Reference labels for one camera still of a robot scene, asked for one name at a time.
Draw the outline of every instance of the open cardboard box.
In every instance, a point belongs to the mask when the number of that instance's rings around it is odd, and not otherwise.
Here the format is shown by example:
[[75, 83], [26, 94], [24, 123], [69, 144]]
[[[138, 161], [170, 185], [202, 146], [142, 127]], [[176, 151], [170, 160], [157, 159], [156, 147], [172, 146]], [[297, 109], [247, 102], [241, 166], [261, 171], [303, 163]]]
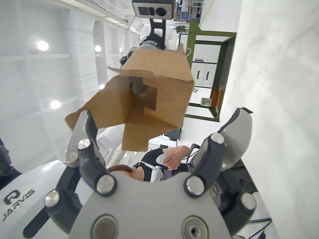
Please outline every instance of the open cardboard box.
[[[122, 149], [146, 151], [148, 140], [181, 127], [194, 80], [180, 51], [139, 49], [132, 53], [119, 73], [82, 108], [65, 118], [73, 130], [83, 110], [89, 110], [97, 128], [125, 123]], [[147, 91], [137, 96], [130, 77], [142, 77]]]

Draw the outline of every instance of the metal bolt head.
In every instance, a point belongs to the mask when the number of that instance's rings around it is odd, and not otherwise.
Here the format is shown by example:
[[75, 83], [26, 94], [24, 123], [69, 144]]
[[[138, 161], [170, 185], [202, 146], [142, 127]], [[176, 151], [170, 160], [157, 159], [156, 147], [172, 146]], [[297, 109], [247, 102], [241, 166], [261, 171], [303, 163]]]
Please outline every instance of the metal bolt head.
[[60, 200], [60, 194], [57, 190], [52, 190], [44, 199], [44, 205], [48, 208], [57, 205]]
[[196, 196], [202, 195], [205, 189], [202, 180], [195, 175], [187, 179], [186, 186], [188, 191]]
[[66, 157], [66, 161], [68, 164], [74, 164], [78, 160], [78, 153], [77, 152], [72, 152]]
[[111, 175], [103, 175], [97, 185], [96, 189], [100, 194], [107, 194], [109, 193], [114, 187], [115, 181]]
[[181, 228], [183, 239], [208, 239], [206, 223], [198, 216], [189, 216]]
[[217, 132], [213, 133], [211, 135], [211, 139], [212, 141], [218, 143], [218, 144], [223, 144], [225, 142], [224, 137], [222, 136], [222, 134], [219, 134]]
[[115, 239], [119, 231], [118, 222], [115, 217], [104, 215], [96, 220], [91, 231], [93, 239]]
[[90, 145], [91, 145], [91, 141], [89, 139], [83, 139], [79, 141], [78, 148], [82, 150], [82, 149], [86, 149]]
[[240, 201], [244, 205], [244, 207], [250, 211], [254, 210], [257, 206], [257, 202], [254, 196], [247, 192], [242, 194]]

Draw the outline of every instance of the metal plate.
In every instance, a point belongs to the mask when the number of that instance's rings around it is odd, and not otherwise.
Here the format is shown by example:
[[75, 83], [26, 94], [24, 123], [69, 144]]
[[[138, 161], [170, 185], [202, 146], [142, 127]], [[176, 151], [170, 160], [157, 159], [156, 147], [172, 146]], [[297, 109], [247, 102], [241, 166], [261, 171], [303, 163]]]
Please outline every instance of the metal plate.
[[182, 224], [191, 215], [199, 216], [207, 224], [210, 239], [230, 239], [209, 194], [197, 199], [186, 195], [183, 183], [189, 175], [182, 172], [168, 180], [150, 183], [114, 172], [118, 181], [115, 194], [103, 198], [93, 193], [79, 213], [69, 238], [91, 238], [94, 220], [109, 214], [118, 221], [118, 239], [181, 239]]

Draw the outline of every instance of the jarvis logo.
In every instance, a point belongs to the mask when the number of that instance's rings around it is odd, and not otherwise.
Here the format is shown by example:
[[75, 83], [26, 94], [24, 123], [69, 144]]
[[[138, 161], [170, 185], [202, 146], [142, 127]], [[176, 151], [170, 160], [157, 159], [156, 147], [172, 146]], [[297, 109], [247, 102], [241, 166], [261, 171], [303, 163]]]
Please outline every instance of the jarvis logo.
[[22, 197], [20, 197], [21, 193], [18, 190], [13, 190], [12, 192], [10, 192], [4, 199], [4, 203], [7, 205], [10, 205], [9, 209], [7, 210], [6, 213], [3, 214], [4, 219], [2, 220], [2, 222], [4, 220], [7, 219], [7, 217], [14, 212], [14, 210], [22, 205], [22, 203], [28, 199], [32, 194], [35, 193], [35, 190], [29, 190], [25, 195], [23, 195]]
[[11, 199], [17, 199], [20, 196], [20, 192], [18, 190], [13, 190], [10, 192], [5, 198], [4, 198], [4, 203], [7, 205], [11, 204]]

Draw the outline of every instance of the hair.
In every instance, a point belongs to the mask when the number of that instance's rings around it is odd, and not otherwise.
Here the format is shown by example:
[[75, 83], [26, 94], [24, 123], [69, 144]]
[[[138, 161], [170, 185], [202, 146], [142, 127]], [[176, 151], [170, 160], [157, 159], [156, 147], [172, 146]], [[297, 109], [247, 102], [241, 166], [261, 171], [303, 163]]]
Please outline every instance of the hair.
[[122, 165], [122, 164], [109, 167], [107, 170], [108, 172], [116, 172], [116, 171], [132, 172], [133, 171], [131, 167], [127, 165]]

